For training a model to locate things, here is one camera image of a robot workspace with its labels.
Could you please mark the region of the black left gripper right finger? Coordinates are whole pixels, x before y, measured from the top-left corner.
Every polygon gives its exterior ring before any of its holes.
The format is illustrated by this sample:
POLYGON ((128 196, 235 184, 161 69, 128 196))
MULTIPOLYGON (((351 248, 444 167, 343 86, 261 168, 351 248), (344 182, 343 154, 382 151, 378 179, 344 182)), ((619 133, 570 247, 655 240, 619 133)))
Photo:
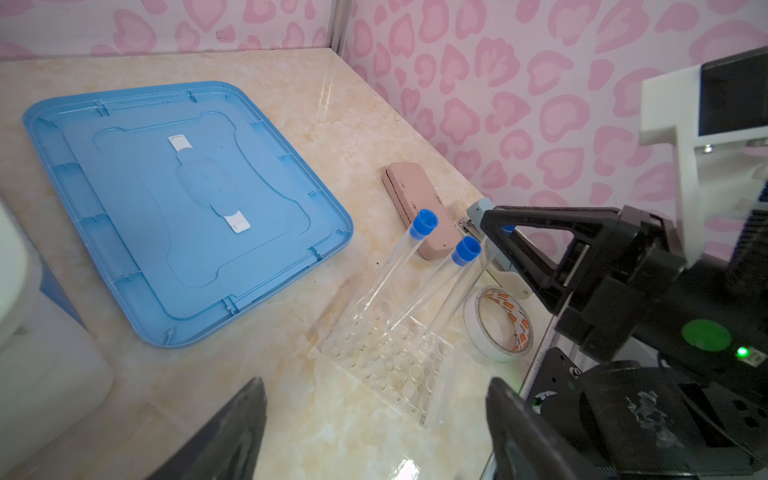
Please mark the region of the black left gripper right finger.
POLYGON ((600 473, 501 378, 491 379, 486 418, 488 479, 598 479, 600 473))

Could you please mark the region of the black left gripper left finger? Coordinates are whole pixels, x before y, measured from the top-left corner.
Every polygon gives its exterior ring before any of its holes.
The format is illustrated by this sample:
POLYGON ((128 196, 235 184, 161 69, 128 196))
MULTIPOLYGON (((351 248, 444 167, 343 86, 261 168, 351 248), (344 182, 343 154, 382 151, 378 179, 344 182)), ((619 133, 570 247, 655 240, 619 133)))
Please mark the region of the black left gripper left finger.
POLYGON ((251 479, 267 421, 260 378, 247 382, 152 479, 251 479))

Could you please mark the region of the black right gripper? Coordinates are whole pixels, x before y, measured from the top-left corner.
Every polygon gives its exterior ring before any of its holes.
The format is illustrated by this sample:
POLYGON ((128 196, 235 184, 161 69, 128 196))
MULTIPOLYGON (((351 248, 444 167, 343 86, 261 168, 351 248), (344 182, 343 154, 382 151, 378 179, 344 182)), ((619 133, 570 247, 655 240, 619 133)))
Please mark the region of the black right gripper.
POLYGON ((742 396, 766 395, 766 213, 748 217, 729 261, 692 266, 670 221, 630 206, 497 206, 480 229, 590 358, 636 338, 742 396))

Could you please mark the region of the clear acrylic test tube rack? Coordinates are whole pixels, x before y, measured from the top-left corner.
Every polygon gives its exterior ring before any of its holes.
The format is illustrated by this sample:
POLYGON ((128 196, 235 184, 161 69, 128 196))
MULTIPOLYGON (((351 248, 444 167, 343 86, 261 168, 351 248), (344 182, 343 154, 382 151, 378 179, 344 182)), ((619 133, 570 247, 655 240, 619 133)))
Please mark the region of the clear acrylic test tube rack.
POLYGON ((423 326, 413 317, 387 330, 390 311, 391 303, 381 299, 364 312, 354 292, 342 292, 319 350, 400 415, 438 428, 455 383, 455 348, 440 337, 423 338, 423 326))

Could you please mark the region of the blue capped glass test tube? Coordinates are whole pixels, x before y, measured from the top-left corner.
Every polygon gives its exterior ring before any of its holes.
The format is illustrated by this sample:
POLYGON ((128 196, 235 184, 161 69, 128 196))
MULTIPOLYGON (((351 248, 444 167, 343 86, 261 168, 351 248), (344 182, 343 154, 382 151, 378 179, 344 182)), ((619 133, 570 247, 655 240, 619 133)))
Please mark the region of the blue capped glass test tube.
POLYGON ((372 286, 365 286, 362 293, 355 293, 339 318, 339 326, 351 327, 355 320, 371 316, 381 302, 382 294, 390 287, 399 271, 407 264, 424 240, 436 229, 437 215, 422 209, 412 221, 407 232, 383 264, 372 286))

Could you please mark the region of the white plastic storage bin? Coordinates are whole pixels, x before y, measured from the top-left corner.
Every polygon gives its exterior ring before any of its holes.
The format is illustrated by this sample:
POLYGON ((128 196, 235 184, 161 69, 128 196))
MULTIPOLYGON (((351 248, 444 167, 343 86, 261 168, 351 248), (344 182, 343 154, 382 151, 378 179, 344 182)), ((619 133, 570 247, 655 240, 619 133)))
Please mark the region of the white plastic storage bin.
POLYGON ((112 370, 7 204, 1 206, 1 472, 104 400, 112 370))

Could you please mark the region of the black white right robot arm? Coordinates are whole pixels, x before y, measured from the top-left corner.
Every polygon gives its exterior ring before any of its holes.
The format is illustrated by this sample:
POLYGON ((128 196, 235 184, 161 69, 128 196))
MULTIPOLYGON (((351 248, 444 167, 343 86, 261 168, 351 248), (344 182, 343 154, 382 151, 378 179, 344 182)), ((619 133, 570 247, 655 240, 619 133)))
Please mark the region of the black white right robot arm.
POLYGON ((751 475, 767 465, 767 227, 740 267, 690 261, 674 224, 634 207, 498 206, 481 230, 594 361, 524 399, 486 396, 499 479, 751 475))

